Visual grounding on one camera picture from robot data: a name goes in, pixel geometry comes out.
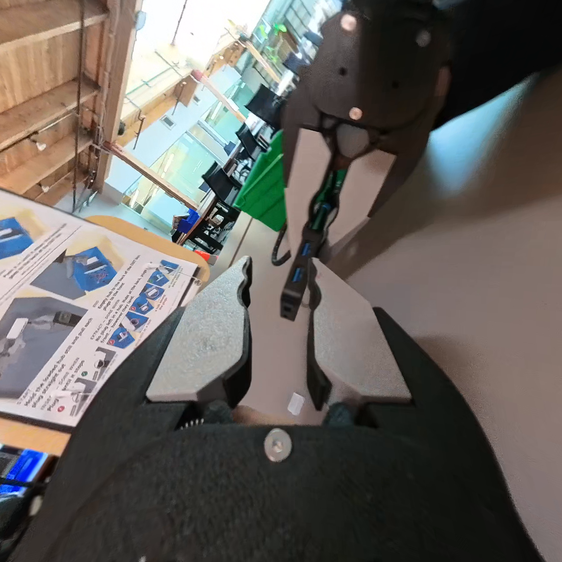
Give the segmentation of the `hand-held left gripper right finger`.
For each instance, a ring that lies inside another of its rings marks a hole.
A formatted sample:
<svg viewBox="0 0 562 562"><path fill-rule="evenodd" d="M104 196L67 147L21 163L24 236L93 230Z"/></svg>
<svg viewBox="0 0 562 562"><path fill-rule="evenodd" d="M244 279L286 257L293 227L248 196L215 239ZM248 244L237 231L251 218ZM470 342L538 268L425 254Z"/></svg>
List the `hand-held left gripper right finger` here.
<svg viewBox="0 0 562 562"><path fill-rule="evenodd" d="M307 389L314 408L411 402L370 303L319 259L309 271Z"/></svg>

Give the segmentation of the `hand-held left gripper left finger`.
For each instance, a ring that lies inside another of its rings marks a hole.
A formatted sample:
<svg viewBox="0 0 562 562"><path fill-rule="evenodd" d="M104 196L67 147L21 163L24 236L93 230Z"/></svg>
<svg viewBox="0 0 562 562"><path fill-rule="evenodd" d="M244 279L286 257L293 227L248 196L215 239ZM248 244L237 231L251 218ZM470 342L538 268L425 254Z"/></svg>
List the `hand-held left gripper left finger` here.
<svg viewBox="0 0 562 562"><path fill-rule="evenodd" d="M243 256L188 303L147 390L151 402L241 402L252 378L251 282L252 258Z"/></svg>

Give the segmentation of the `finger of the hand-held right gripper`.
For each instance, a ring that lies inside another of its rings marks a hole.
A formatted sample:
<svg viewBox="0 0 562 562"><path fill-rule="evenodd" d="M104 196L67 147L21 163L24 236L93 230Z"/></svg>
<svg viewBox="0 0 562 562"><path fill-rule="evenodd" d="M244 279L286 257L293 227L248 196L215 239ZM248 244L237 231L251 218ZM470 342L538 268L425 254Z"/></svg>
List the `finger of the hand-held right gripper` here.
<svg viewBox="0 0 562 562"><path fill-rule="evenodd" d="M324 188L332 160L333 152L320 132L299 130L285 189L290 246L301 245L304 228L313 220L317 199Z"/></svg>
<svg viewBox="0 0 562 562"><path fill-rule="evenodd" d="M369 214L396 156L375 150L355 159L339 192L335 219L325 240L325 263L334 258L369 221Z"/></svg>

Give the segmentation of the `black usb hub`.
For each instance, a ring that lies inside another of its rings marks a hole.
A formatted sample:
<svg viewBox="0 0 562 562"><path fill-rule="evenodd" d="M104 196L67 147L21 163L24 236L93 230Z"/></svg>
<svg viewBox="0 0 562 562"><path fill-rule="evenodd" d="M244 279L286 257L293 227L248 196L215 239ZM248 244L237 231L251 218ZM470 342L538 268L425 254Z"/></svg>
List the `black usb hub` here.
<svg viewBox="0 0 562 562"><path fill-rule="evenodd" d="M324 219L315 219L311 225L306 225L294 255L288 250L283 256L278 256L278 250L287 231L287 223L283 224L271 253L273 266L284 265L292 259L291 268L280 297L280 316L283 319L294 321L302 304L308 283L309 262L312 258L319 257L325 241Z"/></svg>

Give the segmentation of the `person's right forearm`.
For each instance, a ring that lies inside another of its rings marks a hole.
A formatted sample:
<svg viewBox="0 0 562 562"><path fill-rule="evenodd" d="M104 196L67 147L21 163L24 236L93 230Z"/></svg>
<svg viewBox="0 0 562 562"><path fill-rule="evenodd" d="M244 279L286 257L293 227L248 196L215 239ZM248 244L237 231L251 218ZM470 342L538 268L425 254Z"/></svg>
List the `person's right forearm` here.
<svg viewBox="0 0 562 562"><path fill-rule="evenodd" d="M450 85L434 129L561 64L561 1L459 1Z"/></svg>

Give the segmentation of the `person's right hand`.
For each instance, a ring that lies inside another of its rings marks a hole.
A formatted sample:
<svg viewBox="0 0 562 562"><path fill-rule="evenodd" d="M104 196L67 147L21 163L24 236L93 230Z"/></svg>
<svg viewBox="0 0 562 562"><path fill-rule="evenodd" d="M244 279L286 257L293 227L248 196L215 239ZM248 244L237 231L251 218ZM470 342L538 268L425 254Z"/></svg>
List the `person's right hand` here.
<svg viewBox="0 0 562 562"><path fill-rule="evenodd" d="M432 124L432 130L439 127L440 114L446 104L448 92L451 83L451 68L449 65L442 66L439 69L439 74L434 91L434 104L436 106L436 116Z"/></svg>

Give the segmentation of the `green plastic bin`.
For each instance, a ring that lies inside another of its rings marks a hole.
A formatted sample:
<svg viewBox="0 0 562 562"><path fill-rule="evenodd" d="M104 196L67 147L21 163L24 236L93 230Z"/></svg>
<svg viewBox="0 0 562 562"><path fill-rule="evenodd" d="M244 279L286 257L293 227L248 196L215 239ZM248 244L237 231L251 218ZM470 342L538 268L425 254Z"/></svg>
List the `green plastic bin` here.
<svg viewBox="0 0 562 562"><path fill-rule="evenodd" d="M258 220L274 232L286 221L283 175L283 130L271 139L268 151L254 163L233 207Z"/></svg>

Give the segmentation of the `black office chair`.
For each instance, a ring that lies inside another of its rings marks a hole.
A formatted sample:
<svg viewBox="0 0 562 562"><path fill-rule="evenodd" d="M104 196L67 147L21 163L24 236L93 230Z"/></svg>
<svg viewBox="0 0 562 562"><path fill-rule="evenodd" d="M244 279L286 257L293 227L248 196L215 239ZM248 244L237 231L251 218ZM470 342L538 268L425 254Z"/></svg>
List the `black office chair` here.
<svg viewBox="0 0 562 562"><path fill-rule="evenodd" d="M267 85L260 84L257 92L244 107L277 131L283 128L282 116L286 102L285 97L277 95Z"/></svg>
<svg viewBox="0 0 562 562"><path fill-rule="evenodd" d="M202 175L202 180L221 203L229 206L234 204L242 189L242 183L231 175L229 176L218 162L214 162L210 166Z"/></svg>
<svg viewBox="0 0 562 562"><path fill-rule="evenodd" d="M243 124L236 132L236 137L240 141L242 151L245 156L252 161L256 161L262 153L269 150L269 144L257 139L246 124Z"/></svg>

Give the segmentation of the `instruction sheet on stand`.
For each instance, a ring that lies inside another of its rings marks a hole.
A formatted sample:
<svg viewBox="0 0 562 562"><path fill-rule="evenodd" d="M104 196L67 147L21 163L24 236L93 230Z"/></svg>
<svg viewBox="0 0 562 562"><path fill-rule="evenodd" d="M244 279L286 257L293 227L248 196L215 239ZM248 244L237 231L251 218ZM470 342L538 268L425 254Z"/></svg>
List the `instruction sheet on stand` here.
<svg viewBox="0 0 562 562"><path fill-rule="evenodd" d="M166 255L197 264L200 267L198 277L203 285L207 284L210 277L210 267L199 254L118 217L93 215L86 218L86 221L97 224ZM60 456L64 452L69 439L70 434L67 432L60 432L38 425L29 425L4 417L1 418L1 444L3 445L16 448L31 448Z"/></svg>

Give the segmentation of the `small blue bin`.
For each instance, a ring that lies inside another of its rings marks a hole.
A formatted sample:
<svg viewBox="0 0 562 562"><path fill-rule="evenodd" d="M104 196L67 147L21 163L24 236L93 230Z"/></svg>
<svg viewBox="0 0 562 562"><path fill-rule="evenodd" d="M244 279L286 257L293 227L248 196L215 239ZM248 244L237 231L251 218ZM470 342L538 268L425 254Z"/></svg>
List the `small blue bin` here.
<svg viewBox="0 0 562 562"><path fill-rule="evenodd" d="M196 210L189 208L187 209L187 214L175 215L173 217L172 229L180 234L189 234L199 219L199 213Z"/></svg>

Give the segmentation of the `printed instruction sheet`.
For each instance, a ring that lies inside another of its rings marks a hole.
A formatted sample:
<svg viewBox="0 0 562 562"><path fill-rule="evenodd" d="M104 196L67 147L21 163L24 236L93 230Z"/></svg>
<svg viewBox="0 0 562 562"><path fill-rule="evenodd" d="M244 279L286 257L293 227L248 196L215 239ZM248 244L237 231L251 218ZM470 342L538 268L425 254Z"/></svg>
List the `printed instruction sheet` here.
<svg viewBox="0 0 562 562"><path fill-rule="evenodd" d="M1 417L75 427L201 266L1 190Z"/></svg>

